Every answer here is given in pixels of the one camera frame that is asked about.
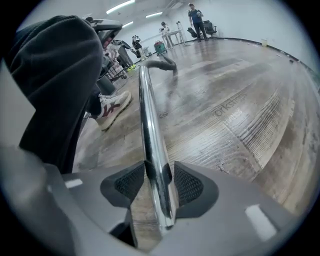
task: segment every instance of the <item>white sneaker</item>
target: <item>white sneaker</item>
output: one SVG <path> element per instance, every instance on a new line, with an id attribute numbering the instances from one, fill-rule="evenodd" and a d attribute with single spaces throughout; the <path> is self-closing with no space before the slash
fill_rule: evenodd
<path id="1" fill-rule="evenodd" d="M 106 131 L 114 123 L 119 114 L 130 104 L 131 92 L 124 91 L 118 96 L 106 96 L 99 94 L 101 103 L 101 113 L 92 116 L 96 120 L 100 129 Z"/>

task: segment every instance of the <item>chrome tube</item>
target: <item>chrome tube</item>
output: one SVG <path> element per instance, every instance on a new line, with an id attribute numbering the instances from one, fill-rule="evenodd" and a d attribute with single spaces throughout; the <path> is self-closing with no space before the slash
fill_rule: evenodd
<path id="1" fill-rule="evenodd" d="M 145 171 L 150 181 L 158 225 L 164 234 L 175 224 L 177 199 L 147 64 L 139 70 L 139 99 Z"/>

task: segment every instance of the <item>black textured grip pad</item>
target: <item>black textured grip pad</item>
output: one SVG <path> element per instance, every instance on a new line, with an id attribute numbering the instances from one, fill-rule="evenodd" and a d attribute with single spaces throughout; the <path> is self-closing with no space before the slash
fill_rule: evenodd
<path id="1" fill-rule="evenodd" d="M 176 218 L 200 217 L 219 197 L 218 186 L 213 180 L 178 161 L 174 163 L 174 184 L 179 197 Z"/>
<path id="2" fill-rule="evenodd" d="M 100 191 L 113 206 L 129 208 L 144 183 L 144 176 L 145 163 L 140 161 L 105 178 Z"/>

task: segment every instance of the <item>black fisheye border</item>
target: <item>black fisheye border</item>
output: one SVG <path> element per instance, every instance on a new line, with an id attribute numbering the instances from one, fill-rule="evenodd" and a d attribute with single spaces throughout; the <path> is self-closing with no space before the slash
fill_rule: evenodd
<path id="1" fill-rule="evenodd" d="M 6 1 L 5 8 L 2 4 L 1 25 L 1 47 L 0 58 L 8 52 L 14 38 L 15 32 L 19 25 L 23 22 L 26 16 L 40 3 L 41 0 L 27 0 L 27 1 Z M 318 57 L 320 56 L 319 49 L 319 26 L 317 18 L 319 17 L 319 11 L 317 8 L 317 2 L 311 0 L 290 1 L 283 0 L 287 7 L 295 14 L 295 16 L 304 25 L 310 39 L 312 40 L 314 47 L 317 51 Z M 317 153 L 317 162 L 315 171 L 320 172 L 320 152 Z M 298 253 L 309 254 L 312 251 L 318 251 L 317 232 L 320 227 L 320 198 L 319 198 L 319 180 L 316 193 L 313 195 L 314 199 L 310 203 L 310 210 L 306 212 L 305 219 L 301 226 L 297 228 L 297 231 L 286 241 L 286 243 L 274 253 L 274 255 L 296 255 Z M 0 195 L 1 217 L 2 217 L 2 246 L 3 253 L 10 252 L 15 253 L 39 253 L 41 255 L 53 255 L 43 245 L 35 240 L 27 230 L 25 230 L 17 221 L 16 216 L 10 211 L 3 194 Z"/>

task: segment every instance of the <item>shoe sole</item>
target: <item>shoe sole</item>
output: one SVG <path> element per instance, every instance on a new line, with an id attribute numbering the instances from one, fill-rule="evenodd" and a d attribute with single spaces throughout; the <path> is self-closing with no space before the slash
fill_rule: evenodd
<path id="1" fill-rule="evenodd" d="M 101 126 L 101 130 L 103 132 L 106 132 L 107 130 L 109 130 L 109 128 L 112 126 L 112 124 L 115 122 L 115 120 L 117 119 L 117 117 L 130 105 L 132 100 L 132 95 L 131 92 L 128 96 L 128 98 L 125 100 L 125 102 L 123 103 L 122 107 L 119 108 L 117 110 L 117 113 L 111 118 L 111 119 L 107 119 Z"/>

